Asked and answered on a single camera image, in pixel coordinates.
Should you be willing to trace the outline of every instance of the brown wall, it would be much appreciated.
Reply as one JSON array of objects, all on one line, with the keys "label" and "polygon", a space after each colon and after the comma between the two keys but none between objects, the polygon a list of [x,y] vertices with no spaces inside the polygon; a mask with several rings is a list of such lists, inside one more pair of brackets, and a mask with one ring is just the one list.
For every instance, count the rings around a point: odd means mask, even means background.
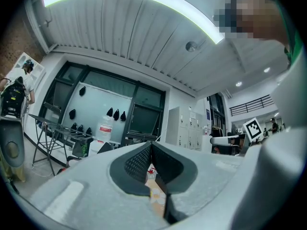
[{"label": "brown wall", "polygon": [[12,69],[23,52],[39,63],[46,55],[34,35],[24,6],[21,6],[12,17],[0,39],[1,78],[5,77]]}]

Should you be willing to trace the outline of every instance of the metal rack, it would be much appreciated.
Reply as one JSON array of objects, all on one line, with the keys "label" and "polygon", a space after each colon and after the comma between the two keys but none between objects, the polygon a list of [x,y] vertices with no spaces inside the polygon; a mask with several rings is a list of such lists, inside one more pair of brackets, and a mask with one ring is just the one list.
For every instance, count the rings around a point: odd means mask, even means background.
[{"label": "metal rack", "polygon": [[[68,138],[72,138],[76,143],[84,142],[92,138],[91,135],[85,134],[75,129],[67,128],[61,124],[53,123],[43,117],[38,117],[32,114],[29,114],[29,116],[35,119],[35,128],[36,128],[36,136],[37,136],[37,144],[35,146],[33,164],[35,162],[39,162],[39,161],[48,159],[53,175],[55,175],[55,173],[54,173],[52,163],[50,160],[50,155],[53,150],[64,148],[65,157],[67,160],[67,153],[66,153],[65,145],[66,145]],[[39,135],[38,135],[38,130],[37,130],[38,122],[40,122],[42,125],[41,132]],[[42,138],[43,132],[45,132],[45,141],[40,141]],[[51,133],[51,141],[48,141],[47,139],[48,137],[47,132]],[[65,138],[63,144],[57,142],[59,135],[63,135],[63,137]],[[47,157],[43,159],[35,160],[36,151],[38,148],[41,148],[40,146],[46,149]]]}]

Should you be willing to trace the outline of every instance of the gray floor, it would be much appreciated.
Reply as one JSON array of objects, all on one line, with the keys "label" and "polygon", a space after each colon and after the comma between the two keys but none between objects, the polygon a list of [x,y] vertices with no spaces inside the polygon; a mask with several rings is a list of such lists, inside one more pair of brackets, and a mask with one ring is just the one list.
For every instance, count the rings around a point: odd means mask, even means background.
[{"label": "gray floor", "polygon": [[[53,175],[48,160],[36,162],[33,168],[32,160],[35,146],[27,138],[24,138],[24,150],[24,173],[26,176],[26,181],[23,183],[19,180],[16,180],[14,181],[14,184],[17,187],[20,195],[25,199],[28,199],[40,185],[52,179]],[[45,155],[37,150],[35,160],[42,158],[45,158]],[[54,161],[51,162],[54,172],[57,173],[59,169],[62,168],[62,166],[55,163]]]}]

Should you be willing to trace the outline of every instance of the black metal railing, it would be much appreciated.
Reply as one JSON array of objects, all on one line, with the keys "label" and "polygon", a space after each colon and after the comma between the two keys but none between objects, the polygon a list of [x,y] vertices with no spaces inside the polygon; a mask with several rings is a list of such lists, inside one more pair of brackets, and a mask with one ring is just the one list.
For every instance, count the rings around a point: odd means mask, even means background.
[{"label": "black metal railing", "polygon": [[266,95],[254,101],[246,102],[245,104],[231,107],[230,112],[231,116],[235,116],[243,113],[249,113],[272,104],[274,104],[274,101],[269,95]]}]

